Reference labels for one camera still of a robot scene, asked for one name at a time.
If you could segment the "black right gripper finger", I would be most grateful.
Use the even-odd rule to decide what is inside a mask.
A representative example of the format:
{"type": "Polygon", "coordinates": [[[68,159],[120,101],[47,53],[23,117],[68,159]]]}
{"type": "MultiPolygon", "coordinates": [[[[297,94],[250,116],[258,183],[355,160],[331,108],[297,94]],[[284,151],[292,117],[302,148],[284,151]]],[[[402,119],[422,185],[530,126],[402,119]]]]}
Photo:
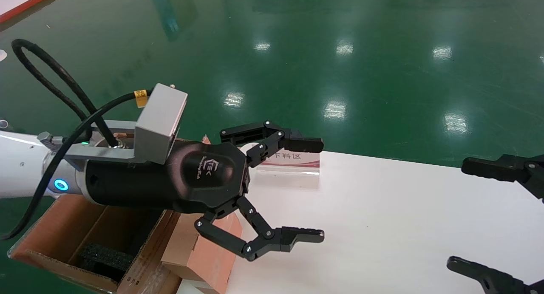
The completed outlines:
{"type": "Polygon", "coordinates": [[[486,294],[542,294],[544,292],[543,280],[528,285],[503,271],[461,257],[450,257],[446,266],[450,271],[479,282],[486,294]]]}
{"type": "Polygon", "coordinates": [[[544,200],[544,155],[520,157],[502,155],[495,161],[467,157],[461,172],[497,181],[521,184],[536,199],[544,200]]]}

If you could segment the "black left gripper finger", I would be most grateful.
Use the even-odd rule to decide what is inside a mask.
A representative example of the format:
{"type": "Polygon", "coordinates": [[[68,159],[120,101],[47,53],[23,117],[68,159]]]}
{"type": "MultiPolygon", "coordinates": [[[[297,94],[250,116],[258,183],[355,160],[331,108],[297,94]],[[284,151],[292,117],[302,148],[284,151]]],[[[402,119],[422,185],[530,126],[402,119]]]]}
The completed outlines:
{"type": "Polygon", "coordinates": [[[238,210],[256,232],[257,237],[250,242],[213,225],[219,217],[216,212],[206,212],[195,222],[198,233],[221,248],[246,259],[255,261],[268,252],[289,253],[298,242],[321,243],[325,233],[320,229],[281,227],[273,229],[245,197],[239,197],[230,203],[225,212],[238,210]]]}

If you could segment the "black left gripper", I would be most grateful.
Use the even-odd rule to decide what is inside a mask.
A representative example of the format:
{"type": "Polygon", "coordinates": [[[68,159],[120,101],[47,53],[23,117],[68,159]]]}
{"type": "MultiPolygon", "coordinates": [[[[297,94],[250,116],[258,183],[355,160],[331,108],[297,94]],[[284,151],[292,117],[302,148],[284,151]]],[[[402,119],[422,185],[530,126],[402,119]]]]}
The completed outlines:
{"type": "Polygon", "coordinates": [[[89,161],[89,198],[101,205],[227,215],[247,189],[247,166],[317,167],[322,139],[272,122],[223,129],[221,144],[176,141],[165,164],[89,161]],[[236,147],[254,143],[246,156],[236,147]]]}

